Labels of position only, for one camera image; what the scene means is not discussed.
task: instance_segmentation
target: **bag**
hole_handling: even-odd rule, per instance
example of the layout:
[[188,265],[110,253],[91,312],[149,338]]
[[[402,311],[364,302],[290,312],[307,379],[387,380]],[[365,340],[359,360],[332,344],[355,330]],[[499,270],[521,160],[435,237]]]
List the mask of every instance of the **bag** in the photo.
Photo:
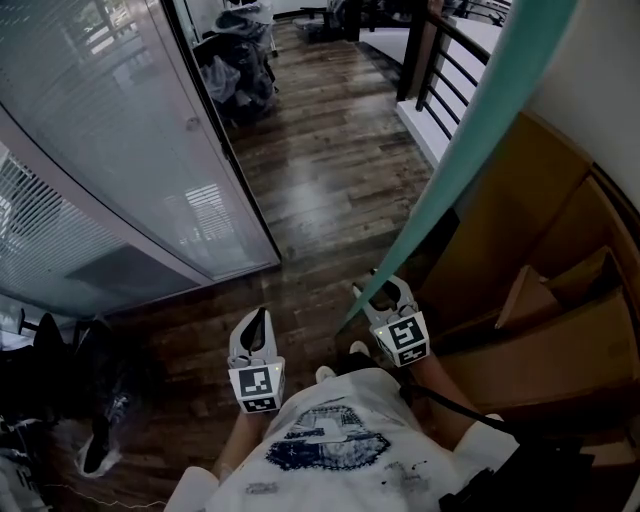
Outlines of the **bag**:
[[422,386],[409,390],[448,409],[512,435],[520,446],[495,473],[485,469],[458,494],[440,499],[442,512],[566,511],[588,477],[594,456],[581,454],[581,439],[549,440],[487,418]]
[[211,66],[202,66],[200,71],[212,100],[224,103],[236,93],[240,71],[229,66],[218,55],[213,57]]
[[132,340],[94,320],[73,359],[76,417],[92,417],[92,434],[77,454],[78,472],[104,475],[151,418],[161,368]]

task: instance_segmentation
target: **teal pole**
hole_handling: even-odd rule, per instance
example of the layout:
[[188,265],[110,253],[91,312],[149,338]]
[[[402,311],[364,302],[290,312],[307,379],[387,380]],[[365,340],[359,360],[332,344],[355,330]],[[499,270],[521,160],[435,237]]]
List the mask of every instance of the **teal pole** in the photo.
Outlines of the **teal pole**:
[[522,109],[553,56],[577,0],[515,0],[476,93],[437,171],[349,322],[453,206]]

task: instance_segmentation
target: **graphic print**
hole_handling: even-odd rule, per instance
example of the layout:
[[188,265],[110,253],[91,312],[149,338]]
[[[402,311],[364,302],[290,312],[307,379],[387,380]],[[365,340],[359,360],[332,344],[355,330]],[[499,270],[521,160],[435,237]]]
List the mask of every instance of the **graphic print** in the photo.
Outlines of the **graphic print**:
[[319,468],[352,471],[373,464],[391,444],[369,431],[344,405],[315,407],[302,414],[266,459],[284,471]]

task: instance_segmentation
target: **wire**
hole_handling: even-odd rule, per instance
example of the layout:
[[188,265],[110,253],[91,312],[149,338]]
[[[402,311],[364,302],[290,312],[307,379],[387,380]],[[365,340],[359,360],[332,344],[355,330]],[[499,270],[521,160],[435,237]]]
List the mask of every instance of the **wire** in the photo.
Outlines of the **wire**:
[[427,397],[431,398],[431,400],[433,400],[434,402],[439,403],[440,405],[446,407],[447,409],[452,410],[453,412],[457,412],[458,414],[467,416],[468,418],[471,418],[475,421],[484,423],[485,425],[488,425],[491,428],[495,428],[500,432],[504,432],[505,434],[512,435],[516,439],[516,441],[518,441],[518,443],[520,444],[523,444],[523,442],[526,440],[537,439],[527,434],[526,432],[523,432],[519,427],[514,427],[513,425],[509,425],[503,421],[495,420],[493,418],[487,418],[486,416],[483,416],[479,412],[472,411],[460,405],[459,403],[454,402],[453,400],[449,400],[447,397],[442,396],[440,393],[436,393],[432,389],[426,388],[424,386],[416,386],[416,385],[411,385],[407,387],[409,388],[410,391],[415,391],[420,395],[426,395]]
[[154,505],[166,505],[167,504],[166,501],[154,501],[153,503],[149,503],[148,505],[125,505],[124,503],[121,503],[119,501],[114,501],[113,503],[106,503],[104,501],[97,500],[96,498],[92,498],[91,496],[87,496],[86,494],[82,494],[81,492],[76,491],[70,485],[66,485],[66,484],[44,484],[42,487],[66,487],[67,489],[69,489],[71,492],[77,494],[78,496],[82,496],[85,499],[88,499],[88,500],[91,500],[91,501],[95,501],[96,503],[99,503],[100,505],[105,505],[107,507],[115,507],[116,505],[120,505],[121,507],[124,507],[124,508],[134,509],[134,508],[151,508]]

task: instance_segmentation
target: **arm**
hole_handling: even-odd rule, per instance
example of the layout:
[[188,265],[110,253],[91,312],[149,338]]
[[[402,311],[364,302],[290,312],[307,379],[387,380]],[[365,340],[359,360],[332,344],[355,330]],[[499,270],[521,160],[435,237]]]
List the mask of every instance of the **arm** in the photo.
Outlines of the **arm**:
[[240,413],[222,453],[213,465],[212,473],[220,480],[223,466],[236,470],[249,454],[260,444],[268,425],[265,414]]
[[[457,402],[458,404],[477,411],[469,402],[469,399],[460,391],[451,380],[445,369],[438,361],[435,354],[431,354],[410,366],[411,373],[420,386],[432,389],[436,393]],[[454,449],[462,439],[465,432],[473,425],[474,421],[461,414],[450,411],[440,404],[429,401],[438,433],[442,437],[446,448]]]

